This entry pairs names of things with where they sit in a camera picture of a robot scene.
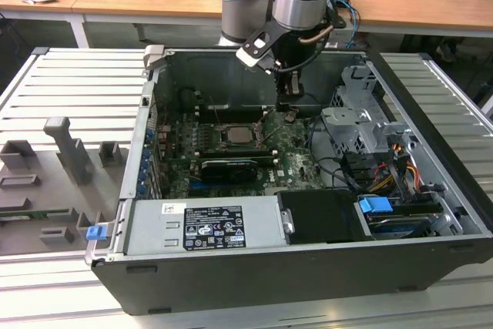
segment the blue clip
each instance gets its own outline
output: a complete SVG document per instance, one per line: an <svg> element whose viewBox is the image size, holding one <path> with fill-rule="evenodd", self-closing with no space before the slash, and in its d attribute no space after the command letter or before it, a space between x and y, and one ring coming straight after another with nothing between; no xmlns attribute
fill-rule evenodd
<svg viewBox="0 0 493 329"><path fill-rule="evenodd" d="M106 225L95 225L89 227L86 233L87 240L106 240L106 233L108 233L108 227Z"/></svg>
<svg viewBox="0 0 493 329"><path fill-rule="evenodd" d="M359 202L363 213L393 212L391 202L385 196L367 196Z"/></svg>

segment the motherboard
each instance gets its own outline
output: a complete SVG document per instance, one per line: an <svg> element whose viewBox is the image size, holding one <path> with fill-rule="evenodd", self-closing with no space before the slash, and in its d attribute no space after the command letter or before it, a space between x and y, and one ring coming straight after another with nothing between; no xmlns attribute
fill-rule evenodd
<svg viewBox="0 0 493 329"><path fill-rule="evenodd" d="M299 110L249 115L186 112L158 128L162 194L167 199L264 196L322 189Z"/></svg>

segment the warning label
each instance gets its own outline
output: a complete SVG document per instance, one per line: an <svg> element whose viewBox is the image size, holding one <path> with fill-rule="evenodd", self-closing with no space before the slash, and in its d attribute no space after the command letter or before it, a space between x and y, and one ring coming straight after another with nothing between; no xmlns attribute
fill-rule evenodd
<svg viewBox="0 0 493 329"><path fill-rule="evenodd" d="M246 247L241 206L186 208L183 248L214 250Z"/></svg>

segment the slotted aluminum table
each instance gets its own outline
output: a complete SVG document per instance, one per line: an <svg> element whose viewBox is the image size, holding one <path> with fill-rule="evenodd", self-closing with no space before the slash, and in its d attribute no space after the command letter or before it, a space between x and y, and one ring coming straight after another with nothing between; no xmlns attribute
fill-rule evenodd
<svg viewBox="0 0 493 329"><path fill-rule="evenodd" d="M0 144L29 138L37 150L54 149L44 122L70 116L73 136L87 148L107 137L128 146L145 81L142 57L142 50L111 49L33 55L0 98ZM493 158L491 124L475 121L470 113L477 108L432 62L416 55L384 57L489 190L493 170L481 163ZM220 291L240 294L228 286ZM2 328L487 328L493 326L493 260L462 267L423 292L130 317L86 266L83 252L0 257L0 302Z"/></svg>

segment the blue cable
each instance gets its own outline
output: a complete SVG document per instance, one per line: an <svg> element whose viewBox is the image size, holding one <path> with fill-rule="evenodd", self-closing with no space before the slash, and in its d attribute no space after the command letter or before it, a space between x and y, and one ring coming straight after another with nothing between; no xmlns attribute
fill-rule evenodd
<svg viewBox="0 0 493 329"><path fill-rule="evenodd" d="M351 35L351 39L349 40L349 42L346 44L346 48L350 48L351 44L353 44L354 37L356 36L356 30L357 30L356 12L354 11L354 8L351 7L344 0L338 0L338 1L339 1L339 3L341 3L344 7L346 7L349 10L349 12L351 13L351 17L353 18L353 34Z"/></svg>

